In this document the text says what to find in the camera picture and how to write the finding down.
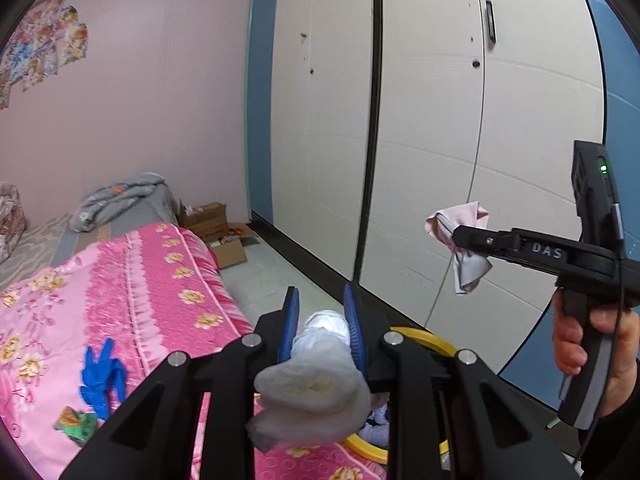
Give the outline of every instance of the cardboard box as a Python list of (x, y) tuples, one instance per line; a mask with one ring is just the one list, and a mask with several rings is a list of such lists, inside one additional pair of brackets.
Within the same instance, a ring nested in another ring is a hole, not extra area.
[(201, 212), (187, 215), (186, 208), (180, 202), (178, 223), (205, 242), (218, 240), (226, 236), (229, 229), (226, 222), (226, 205), (220, 202), (200, 206)]
[(246, 261), (242, 239), (255, 238), (257, 236), (257, 233), (252, 231), (246, 224), (230, 223), (227, 236), (222, 240), (209, 242), (207, 246), (216, 255), (220, 269), (225, 269)]

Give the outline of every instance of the white wardrobe door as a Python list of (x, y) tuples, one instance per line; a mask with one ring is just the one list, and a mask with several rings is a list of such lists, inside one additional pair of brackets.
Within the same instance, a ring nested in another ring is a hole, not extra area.
[(474, 168), (481, 13), (478, 0), (383, 0), (383, 6), (380, 126), (360, 283), (424, 324), (449, 261), (424, 221), (436, 209), (466, 202)]
[(349, 279), (369, 131), (371, 30), (372, 0), (278, 0), (274, 225)]
[[(573, 142), (602, 142), (604, 122), (600, 54), (586, 2), (491, 1), (497, 43), (487, 43), (471, 200), (489, 211), (489, 229), (577, 238)], [(469, 296), (453, 292), (449, 275), (427, 328), (499, 370), (548, 305), (554, 278), (492, 263)]]

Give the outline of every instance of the black handle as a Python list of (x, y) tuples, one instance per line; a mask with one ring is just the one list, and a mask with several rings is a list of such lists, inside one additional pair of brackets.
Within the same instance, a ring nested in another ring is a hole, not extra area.
[(489, 23), (489, 39), (495, 43), (494, 4), (491, 0), (486, 1), (486, 20)]
[(584, 330), (580, 345), (587, 352), (587, 362), (576, 376), (565, 376), (560, 390), (562, 403), (558, 418), (577, 428), (588, 430), (598, 409), (600, 396), (607, 385), (613, 335), (603, 334), (589, 323), (594, 301), (572, 290), (564, 291), (564, 312), (575, 317)]

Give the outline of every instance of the wrist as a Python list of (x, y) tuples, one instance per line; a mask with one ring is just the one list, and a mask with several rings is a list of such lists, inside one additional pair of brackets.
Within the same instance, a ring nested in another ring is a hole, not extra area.
[(613, 376), (607, 386), (607, 395), (602, 403), (600, 418), (620, 409), (633, 395), (638, 382), (638, 366), (636, 363), (622, 374)]

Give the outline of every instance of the pink wall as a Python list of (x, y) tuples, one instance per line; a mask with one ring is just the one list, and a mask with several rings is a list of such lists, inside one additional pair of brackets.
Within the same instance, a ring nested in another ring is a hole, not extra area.
[(34, 226), (97, 187), (161, 173), (176, 198), (247, 219), (244, 60), (249, 0), (66, 0), (86, 59), (0, 112), (0, 178)]

